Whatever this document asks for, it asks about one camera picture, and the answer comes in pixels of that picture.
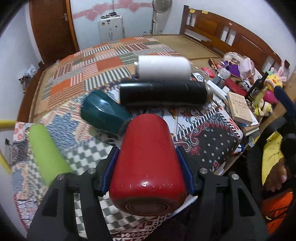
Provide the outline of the person's right hand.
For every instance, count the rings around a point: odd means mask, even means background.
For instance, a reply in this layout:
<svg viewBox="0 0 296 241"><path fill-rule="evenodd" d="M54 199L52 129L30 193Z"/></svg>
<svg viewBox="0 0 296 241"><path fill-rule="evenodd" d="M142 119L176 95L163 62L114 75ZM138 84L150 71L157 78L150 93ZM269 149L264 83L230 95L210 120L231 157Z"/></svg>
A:
<svg viewBox="0 0 296 241"><path fill-rule="evenodd" d="M287 169L285 167L285 158L281 158L269 172L266 178L264 187L267 191L274 192L275 190L280 190L282 185L288 178Z"/></svg>

